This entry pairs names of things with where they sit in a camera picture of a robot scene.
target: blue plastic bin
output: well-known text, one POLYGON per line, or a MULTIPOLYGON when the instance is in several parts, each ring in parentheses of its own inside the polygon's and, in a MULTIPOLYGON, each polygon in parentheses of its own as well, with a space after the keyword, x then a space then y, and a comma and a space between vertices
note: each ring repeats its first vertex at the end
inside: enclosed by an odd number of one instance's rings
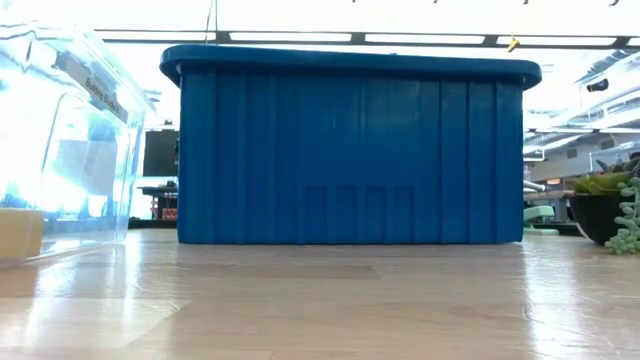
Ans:
POLYGON ((182 45, 178 238, 487 244, 523 232, 526 61, 182 45))

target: clear plastic bin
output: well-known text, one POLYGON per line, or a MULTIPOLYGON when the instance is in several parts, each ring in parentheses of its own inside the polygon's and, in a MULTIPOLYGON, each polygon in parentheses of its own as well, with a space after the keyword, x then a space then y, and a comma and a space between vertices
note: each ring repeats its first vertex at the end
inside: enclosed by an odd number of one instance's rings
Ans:
POLYGON ((91 33, 0 14, 0 265, 122 239, 155 116, 91 33))

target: potted plant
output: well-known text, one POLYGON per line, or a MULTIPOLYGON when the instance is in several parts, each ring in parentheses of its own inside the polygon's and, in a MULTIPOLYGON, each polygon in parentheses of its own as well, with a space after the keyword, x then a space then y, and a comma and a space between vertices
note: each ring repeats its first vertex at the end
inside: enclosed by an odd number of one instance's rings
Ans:
POLYGON ((614 221, 627 216, 620 204, 625 202, 618 184, 628 187, 634 173, 640 173, 640 159, 626 164, 608 166, 597 160, 602 168, 600 174, 589 174, 570 179, 575 196, 569 199, 573 219, 582 235, 595 243, 605 245, 618 230, 625 226, 614 221))

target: wall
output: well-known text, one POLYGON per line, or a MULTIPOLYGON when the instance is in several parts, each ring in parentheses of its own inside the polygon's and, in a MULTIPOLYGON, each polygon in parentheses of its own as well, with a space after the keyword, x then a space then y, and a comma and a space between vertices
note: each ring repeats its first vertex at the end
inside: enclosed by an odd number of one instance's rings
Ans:
MULTIPOLYGON (((614 135, 616 145, 640 140, 640 134, 620 134, 614 135)), ((553 179, 558 177, 567 177, 584 174, 591 171, 589 153, 600 151, 598 143, 579 144, 578 146, 566 146, 559 151, 547 153, 547 159, 544 162, 535 163, 531 169, 531 180, 540 181, 553 179), (578 150, 578 156, 573 159, 567 159, 567 150, 575 148, 578 150)), ((610 158, 602 158, 605 162, 614 163, 616 156, 610 158)))

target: cable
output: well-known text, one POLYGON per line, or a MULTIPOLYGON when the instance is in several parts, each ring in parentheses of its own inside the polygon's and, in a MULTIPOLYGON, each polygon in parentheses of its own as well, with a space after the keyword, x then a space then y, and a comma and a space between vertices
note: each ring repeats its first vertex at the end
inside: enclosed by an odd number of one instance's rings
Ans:
POLYGON ((211 22, 211 11, 213 10, 213 3, 216 4, 216 31, 218 30, 218 0, 209 1, 209 13, 207 14, 207 25, 204 29, 204 44, 209 41, 209 23, 211 22))

